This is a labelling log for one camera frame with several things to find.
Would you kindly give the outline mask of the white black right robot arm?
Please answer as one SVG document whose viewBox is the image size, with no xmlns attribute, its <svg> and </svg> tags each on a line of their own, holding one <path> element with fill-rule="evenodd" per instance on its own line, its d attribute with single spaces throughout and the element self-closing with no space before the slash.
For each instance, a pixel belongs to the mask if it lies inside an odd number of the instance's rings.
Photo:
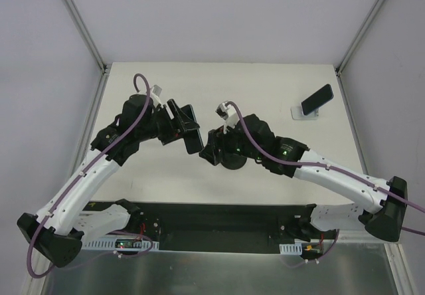
<svg viewBox="0 0 425 295">
<path fill-rule="evenodd" d="M 314 183 L 350 200 L 346 205 L 314 205 L 309 219 L 296 222 L 303 240 L 310 228 L 322 232 L 366 230 L 392 243 L 400 238 L 406 213 L 404 179 L 394 176 L 385 180 L 352 172 L 301 142 L 275 135 L 254 114 L 233 127 L 211 130 L 199 155 L 227 169 L 240 169 L 247 159 L 253 159 L 271 173 Z"/>
</svg>

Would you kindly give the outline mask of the white folding phone stand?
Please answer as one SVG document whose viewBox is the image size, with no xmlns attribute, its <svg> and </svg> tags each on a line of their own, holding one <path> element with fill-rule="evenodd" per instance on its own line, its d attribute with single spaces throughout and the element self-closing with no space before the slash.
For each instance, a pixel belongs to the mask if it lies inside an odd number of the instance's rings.
<svg viewBox="0 0 425 295">
<path fill-rule="evenodd" d="M 301 106 L 292 106 L 290 108 L 292 119 L 295 121 L 311 121 L 319 118 L 319 110 L 316 109 L 308 115 L 303 113 Z"/>
</svg>

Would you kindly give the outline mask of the blue smartphone black screen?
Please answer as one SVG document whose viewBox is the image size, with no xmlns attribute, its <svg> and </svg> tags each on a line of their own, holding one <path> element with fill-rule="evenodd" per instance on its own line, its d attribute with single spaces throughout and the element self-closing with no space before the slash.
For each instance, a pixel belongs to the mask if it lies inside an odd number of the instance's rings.
<svg viewBox="0 0 425 295">
<path fill-rule="evenodd" d="M 326 84 L 301 102 L 303 113 L 305 115 L 310 114 L 314 110 L 319 109 L 324 104 L 331 101 L 333 97 L 334 95 L 331 85 Z"/>
</svg>

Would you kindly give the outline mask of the black round-base phone holder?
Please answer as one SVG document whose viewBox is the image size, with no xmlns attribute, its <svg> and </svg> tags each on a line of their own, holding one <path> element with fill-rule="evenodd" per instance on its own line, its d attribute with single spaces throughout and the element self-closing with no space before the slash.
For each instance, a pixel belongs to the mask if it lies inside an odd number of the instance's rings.
<svg viewBox="0 0 425 295">
<path fill-rule="evenodd" d="M 247 158 L 235 153 L 224 153 L 220 164 L 229 170 L 241 169 L 245 166 Z"/>
</svg>

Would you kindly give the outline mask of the teal smartphone black screen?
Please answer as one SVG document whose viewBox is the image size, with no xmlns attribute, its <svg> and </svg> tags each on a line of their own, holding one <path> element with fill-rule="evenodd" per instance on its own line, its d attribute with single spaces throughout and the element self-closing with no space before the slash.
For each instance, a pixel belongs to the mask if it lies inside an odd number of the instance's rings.
<svg viewBox="0 0 425 295">
<path fill-rule="evenodd" d="M 197 122 L 197 119 L 191 104 L 187 104 L 183 106 L 181 109 L 186 116 L 188 116 L 194 122 Z M 184 139 L 187 153 L 189 155 L 199 153 L 204 147 L 199 129 L 188 132 L 183 137 L 183 139 Z"/>
</svg>

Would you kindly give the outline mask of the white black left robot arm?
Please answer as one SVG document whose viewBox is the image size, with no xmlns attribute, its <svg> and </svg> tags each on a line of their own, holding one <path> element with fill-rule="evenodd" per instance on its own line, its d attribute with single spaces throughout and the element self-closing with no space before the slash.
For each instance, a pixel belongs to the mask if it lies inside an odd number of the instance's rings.
<svg viewBox="0 0 425 295">
<path fill-rule="evenodd" d="M 70 264 L 84 243 L 111 231 L 136 228 L 138 208 L 125 199 L 84 220 L 80 212 L 97 190 L 139 150 L 142 142 L 158 139 L 162 145 L 184 140 L 187 153 L 203 147 L 193 107 L 178 107 L 170 99 L 134 94 L 124 102 L 121 114 L 100 130 L 86 157 L 62 189 L 36 214 L 23 213 L 17 226 L 27 242 L 53 266 Z"/>
</svg>

